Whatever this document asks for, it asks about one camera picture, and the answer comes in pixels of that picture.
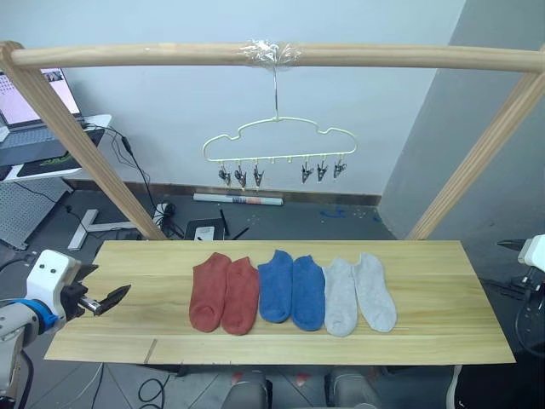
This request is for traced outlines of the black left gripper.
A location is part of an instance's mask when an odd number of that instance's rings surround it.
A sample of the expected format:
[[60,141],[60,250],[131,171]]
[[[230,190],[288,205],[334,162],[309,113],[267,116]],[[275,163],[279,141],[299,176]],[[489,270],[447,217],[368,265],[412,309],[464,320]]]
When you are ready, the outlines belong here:
[[73,320],[84,314],[84,310],[91,311],[95,316],[102,315],[118,305],[129,292],[131,285],[123,285],[111,291],[104,299],[98,302],[87,296],[88,288],[81,284],[87,276],[99,266],[96,264],[82,265],[77,272],[77,282],[66,285],[60,292],[60,302],[64,309],[66,321]]

